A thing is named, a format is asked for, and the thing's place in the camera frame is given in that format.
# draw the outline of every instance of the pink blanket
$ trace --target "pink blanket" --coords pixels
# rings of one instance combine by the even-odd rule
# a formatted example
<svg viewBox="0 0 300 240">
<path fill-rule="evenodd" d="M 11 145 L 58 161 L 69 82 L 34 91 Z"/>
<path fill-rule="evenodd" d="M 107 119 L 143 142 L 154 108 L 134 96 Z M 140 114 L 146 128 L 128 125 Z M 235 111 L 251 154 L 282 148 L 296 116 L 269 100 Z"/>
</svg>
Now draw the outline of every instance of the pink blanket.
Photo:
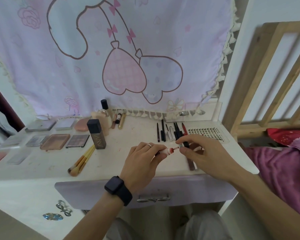
<svg viewBox="0 0 300 240">
<path fill-rule="evenodd" d="M 291 147 L 281 151 L 249 147 L 245 152 L 273 193 L 300 214 L 300 151 Z"/>
</svg>

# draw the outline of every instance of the gray pants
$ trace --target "gray pants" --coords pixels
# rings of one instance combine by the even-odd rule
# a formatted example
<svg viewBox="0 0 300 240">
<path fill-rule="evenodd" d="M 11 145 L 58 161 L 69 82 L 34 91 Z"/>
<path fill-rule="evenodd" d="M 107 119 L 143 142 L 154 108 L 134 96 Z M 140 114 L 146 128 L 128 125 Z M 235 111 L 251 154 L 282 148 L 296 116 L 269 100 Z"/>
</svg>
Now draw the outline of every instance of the gray pants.
<svg viewBox="0 0 300 240">
<path fill-rule="evenodd" d="M 108 240 L 141 240 L 133 228 L 120 218 L 112 223 L 106 234 Z M 193 215 L 178 228 L 175 240 L 232 240 L 222 218 L 213 210 Z"/>
</svg>

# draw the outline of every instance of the hand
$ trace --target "hand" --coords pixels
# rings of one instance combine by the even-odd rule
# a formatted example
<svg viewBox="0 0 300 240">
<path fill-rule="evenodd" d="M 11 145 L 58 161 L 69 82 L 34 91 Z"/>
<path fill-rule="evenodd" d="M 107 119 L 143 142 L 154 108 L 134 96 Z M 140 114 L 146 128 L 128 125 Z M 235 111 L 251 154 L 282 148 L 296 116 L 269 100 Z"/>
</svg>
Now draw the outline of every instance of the hand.
<svg viewBox="0 0 300 240">
<path fill-rule="evenodd" d="M 180 137 L 176 144 L 185 141 L 191 143 L 190 148 L 182 147 L 180 153 L 212 177 L 230 182 L 239 172 L 245 171 L 218 140 L 201 135 L 186 135 Z M 198 147 L 203 147 L 204 150 L 193 151 Z"/>
<path fill-rule="evenodd" d="M 155 156 L 158 151 L 167 148 L 165 145 L 148 144 L 152 147 L 145 142 L 140 142 L 138 146 L 130 149 L 120 174 L 120 179 L 132 194 L 150 183 L 156 174 L 157 166 L 167 157 L 163 153 Z"/>
</svg>

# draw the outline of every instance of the silver drawer handle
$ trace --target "silver drawer handle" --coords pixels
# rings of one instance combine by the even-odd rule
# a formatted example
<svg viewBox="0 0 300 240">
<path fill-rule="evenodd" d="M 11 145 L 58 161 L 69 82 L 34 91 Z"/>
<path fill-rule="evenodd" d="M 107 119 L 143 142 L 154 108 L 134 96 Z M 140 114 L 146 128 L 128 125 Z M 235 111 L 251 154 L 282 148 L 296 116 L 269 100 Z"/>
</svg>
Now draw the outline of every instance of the silver drawer handle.
<svg viewBox="0 0 300 240">
<path fill-rule="evenodd" d="M 152 202 L 157 202 L 157 201 L 169 201 L 171 198 L 169 197 L 169 194 L 167 194 L 166 197 L 161 197 L 161 198 L 141 198 L 141 196 L 139 196 L 139 199 L 137 199 L 136 201 L 138 203 L 145 203 L 145 202 L 149 202 L 149 201 L 152 201 Z"/>
</svg>

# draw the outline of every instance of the left hand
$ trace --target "left hand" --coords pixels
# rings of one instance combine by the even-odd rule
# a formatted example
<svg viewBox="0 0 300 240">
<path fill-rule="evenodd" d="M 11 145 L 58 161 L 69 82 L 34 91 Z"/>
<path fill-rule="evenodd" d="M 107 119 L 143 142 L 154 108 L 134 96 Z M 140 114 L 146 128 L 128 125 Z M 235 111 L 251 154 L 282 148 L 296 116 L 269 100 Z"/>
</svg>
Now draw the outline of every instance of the left hand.
<svg viewBox="0 0 300 240">
<path fill-rule="evenodd" d="M 155 154 L 166 148 L 165 145 L 140 142 L 138 146 L 130 149 L 120 179 L 124 181 L 125 186 L 132 194 L 150 183 L 156 174 L 157 166 L 167 157 L 165 154 L 157 156 Z"/>
</svg>

